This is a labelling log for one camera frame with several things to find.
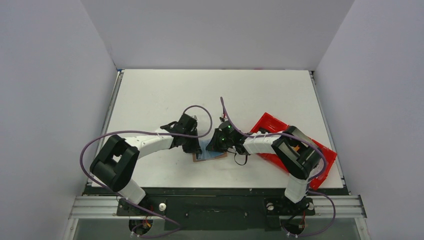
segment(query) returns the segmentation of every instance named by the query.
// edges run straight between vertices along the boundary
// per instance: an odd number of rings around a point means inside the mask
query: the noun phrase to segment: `glass panel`
[[[330,219],[306,219],[306,229],[304,233],[311,233],[321,230]],[[74,240],[134,240],[131,238],[128,227],[128,219],[80,219],[75,232]],[[154,227],[146,234],[156,235],[163,233],[164,221],[157,219],[154,221]],[[179,231],[166,237],[168,240],[268,240],[268,239],[286,239],[282,231],[268,231],[263,229],[249,229],[244,231]],[[325,232],[302,238],[305,240],[360,240],[358,229],[354,218],[336,218],[334,224]]]

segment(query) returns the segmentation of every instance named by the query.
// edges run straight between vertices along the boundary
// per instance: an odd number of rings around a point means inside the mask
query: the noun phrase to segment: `red plastic container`
[[[256,125],[252,128],[251,132],[257,133],[259,132],[259,129],[264,129],[270,133],[276,133],[280,131],[285,131],[288,127],[289,125],[273,117],[271,114],[265,112],[263,116],[259,119],[259,121],[256,123]],[[336,160],[337,153],[330,150],[328,147],[322,145],[321,143],[315,141],[314,139],[312,139],[312,141],[316,145],[318,145],[318,147],[322,150],[322,154],[325,156],[325,159],[327,161],[327,168],[325,169],[325,171],[319,177],[313,179],[310,182],[310,187],[314,190],[317,190],[318,187],[321,186],[321,184],[329,175],[330,169]],[[287,172],[286,166],[284,166],[284,164],[281,162],[280,158],[276,154],[259,153],[258,155],[265,160],[271,161],[272,163]]]

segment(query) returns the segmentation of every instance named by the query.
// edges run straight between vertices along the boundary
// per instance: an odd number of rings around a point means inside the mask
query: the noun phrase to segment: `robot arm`
[[[307,194],[310,177],[316,174],[320,155],[301,141],[282,135],[246,137],[235,130],[229,121],[215,129],[208,151],[226,152],[234,148],[240,155],[276,154],[289,172],[290,179],[284,195],[293,203],[300,202]],[[295,136],[311,145],[318,146],[295,126],[289,126],[285,134]]]
[[[90,172],[112,191],[139,204],[146,192],[131,179],[137,160],[159,150],[178,146],[182,146],[186,153],[200,154],[202,151],[197,138],[169,135],[197,136],[196,127],[196,117],[183,113],[178,122],[161,126],[153,135],[126,138],[112,135],[92,162]]]

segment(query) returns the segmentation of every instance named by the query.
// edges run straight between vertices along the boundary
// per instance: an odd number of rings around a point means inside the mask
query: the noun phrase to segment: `blue paper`
[[[207,159],[213,159],[218,156],[224,155],[223,152],[216,152],[216,151],[208,151],[206,150],[206,146],[211,142],[210,139],[203,140],[199,139],[199,145],[201,149],[201,154],[197,155],[197,160],[207,160]]]

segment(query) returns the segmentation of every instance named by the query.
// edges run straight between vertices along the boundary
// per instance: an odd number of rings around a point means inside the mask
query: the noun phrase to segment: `white wall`
[[[81,0],[118,68],[314,70],[354,0]]]
[[[61,239],[116,69],[79,0],[0,6],[0,236]]]
[[[356,0],[315,78],[375,240],[423,239],[424,2]]]

